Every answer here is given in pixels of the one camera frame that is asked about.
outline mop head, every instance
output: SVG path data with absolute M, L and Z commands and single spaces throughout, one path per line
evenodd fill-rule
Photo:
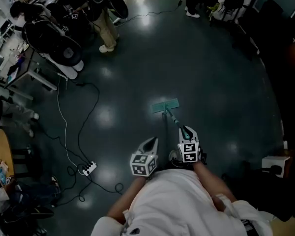
M 152 113 L 162 112 L 165 111 L 165 107 L 168 109 L 178 108 L 179 102 L 178 99 L 163 101 L 161 103 L 153 104 L 152 106 Z

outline white cube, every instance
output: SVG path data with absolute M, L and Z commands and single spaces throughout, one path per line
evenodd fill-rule
M 156 155 L 132 154 L 130 168 L 135 176 L 148 177 L 156 169 Z
M 192 141 L 190 143 L 178 144 L 178 148 L 184 163 L 193 163 L 198 161 L 199 142 Z

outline floor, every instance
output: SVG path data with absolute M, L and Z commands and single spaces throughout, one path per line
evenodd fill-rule
M 149 11 L 174 10 L 179 0 L 127 0 L 129 18 Z M 101 40 L 90 37 L 83 45 L 85 67 L 78 82 L 90 82 L 100 89 L 99 103 L 81 132 L 80 145 L 86 156 L 97 163 L 95 182 L 113 191 L 121 182 L 127 188 L 133 179 L 129 159 L 138 145 L 149 137 L 159 138 L 159 164 L 167 161 L 178 143 L 178 130 L 161 113 L 152 114 L 151 104 L 178 98 L 174 109 L 182 124 L 198 132 L 207 153 L 207 166 L 217 175 L 239 176 L 246 160 L 257 168 L 261 159 L 283 146 L 280 114 L 266 71 L 258 58 L 249 61 L 221 26 L 209 26 L 201 11 L 200 19 L 185 16 L 184 3 L 174 12 L 136 18 L 119 27 L 120 40 L 113 53 L 103 55 Z M 41 66 L 49 66 L 41 61 Z M 59 78 L 44 69 L 49 80 Z M 35 97 L 23 102 L 40 114 L 40 124 L 52 137 L 64 143 L 65 123 L 57 106 L 57 91 L 48 91 L 38 82 L 22 84 L 22 90 Z M 93 86 L 77 87 L 61 80 L 60 107 L 68 122 L 67 146 L 77 154 L 77 135 L 92 109 L 98 92 Z M 72 166 L 58 140 L 50 140 L 39 126 L 35 138 L 14 132 L 11 146 L 31 143 L 44 162 L 43 181 L 57 176 L 61 187 L 70 187 Z M 69 153 L 76 164 L 82 161 Z M 77 175 L 74 188 L 60 201 L 76 196 L 89 181 Z M 119 197 L 92 184 L 82 193 L 85 202 L 75 198 L 54 209 L 53 218 L 41 220 L 49 235 L 88 236 L 97 219 L 106 214 Z

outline white power strip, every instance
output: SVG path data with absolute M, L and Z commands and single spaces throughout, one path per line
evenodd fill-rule
M 84 173 L 84 175 L 88 176 L 93 170 L 96 169 L 96 167 L 97 164 L 92 161 L 83 169 L 82 172 Z

